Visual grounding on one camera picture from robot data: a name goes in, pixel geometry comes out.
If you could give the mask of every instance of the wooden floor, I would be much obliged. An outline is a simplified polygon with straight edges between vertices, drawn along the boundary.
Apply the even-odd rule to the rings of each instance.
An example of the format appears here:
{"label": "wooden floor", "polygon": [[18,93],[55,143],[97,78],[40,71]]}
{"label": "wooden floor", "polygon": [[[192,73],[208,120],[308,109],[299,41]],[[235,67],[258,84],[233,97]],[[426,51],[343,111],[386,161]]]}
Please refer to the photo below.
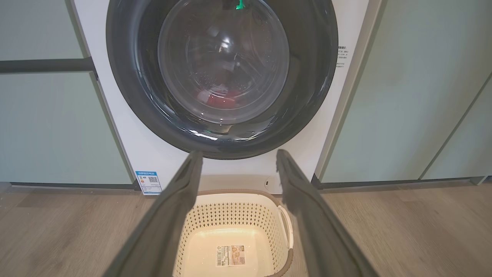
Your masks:
{"label": "wooden floor", "polygon": [[[323,197],[381,276],[492,276],[492,184],[451,185]],[[153,200],[132,191],[0,185],[0,276],[100,276]],[[307,276],[295,239],[286,276]]]}

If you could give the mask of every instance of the front-loading washing machine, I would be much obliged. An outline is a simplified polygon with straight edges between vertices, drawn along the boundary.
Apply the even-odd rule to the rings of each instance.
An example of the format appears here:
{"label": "front-loading washing machine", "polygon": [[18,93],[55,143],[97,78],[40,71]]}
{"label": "front-loading washing machine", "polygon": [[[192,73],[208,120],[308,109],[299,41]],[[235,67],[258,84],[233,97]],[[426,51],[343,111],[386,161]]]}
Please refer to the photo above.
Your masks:
{"label": "front-loading washing machine", "polygon": [[75,0],[144,194],[189,152],[200,190],[281,193],[276,150],[313,176],[368,0]]}

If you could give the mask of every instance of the beige plastic basket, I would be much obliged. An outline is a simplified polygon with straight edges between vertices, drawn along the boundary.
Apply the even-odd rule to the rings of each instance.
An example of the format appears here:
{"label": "beige plastic basket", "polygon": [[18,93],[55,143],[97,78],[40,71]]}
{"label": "beige plastic basket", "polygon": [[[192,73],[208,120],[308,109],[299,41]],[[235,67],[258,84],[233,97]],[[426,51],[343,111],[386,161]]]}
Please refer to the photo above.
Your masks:
{"label": "beige plastic basket", "polygon": [[[292,263],[293,242],[290,217],[271,195],[248,190],[202,192],[186,216],[173,275],[279,277]],[[219,255],[225,252],[221,247],[233,245],[244,246],[245,264],[221,265]]]}

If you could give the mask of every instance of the basket bottom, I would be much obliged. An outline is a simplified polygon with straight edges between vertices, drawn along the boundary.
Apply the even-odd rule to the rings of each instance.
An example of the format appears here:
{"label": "basket bottom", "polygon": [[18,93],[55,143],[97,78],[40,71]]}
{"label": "basket bottom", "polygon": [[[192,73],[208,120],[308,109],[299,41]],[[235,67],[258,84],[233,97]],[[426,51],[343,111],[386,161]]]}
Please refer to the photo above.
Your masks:
{"label": "basket bottom", "polygon": [[[246,264],[216,266],[217,247],[224,245],[243,245]],[[264,277],[275,273],[269,240],[264,231],[253,226],[200,229],[186,244],[181,268],[183,277]]]}

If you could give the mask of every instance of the white washing machine panel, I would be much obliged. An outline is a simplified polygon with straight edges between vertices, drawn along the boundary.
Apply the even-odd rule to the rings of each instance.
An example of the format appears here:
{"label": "white washing machine panel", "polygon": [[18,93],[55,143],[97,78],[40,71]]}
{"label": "white washing machine panel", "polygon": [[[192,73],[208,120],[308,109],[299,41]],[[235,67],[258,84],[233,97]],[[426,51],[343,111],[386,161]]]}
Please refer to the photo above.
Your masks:
{"label": "white washing machine panel", "polygon": [[[340,98],[348,67],[359,37],[369,0],[332,0],[338,25],[338,62],[328,94],[311,121],[282,145],[306,176],[314,174],[328,129]],[[74,0],[106,105],[129,164],[135,172],[156,172],[164,189],[182,164],[182,151],[147,128],[125,101],[113,76],[106,48],[109,0]],[[276,150],[240,160],[204,159],[200,190],[220,188],[259,189],[281,193],[276,177]],[[144,194],[155,191],[144,190]]]}

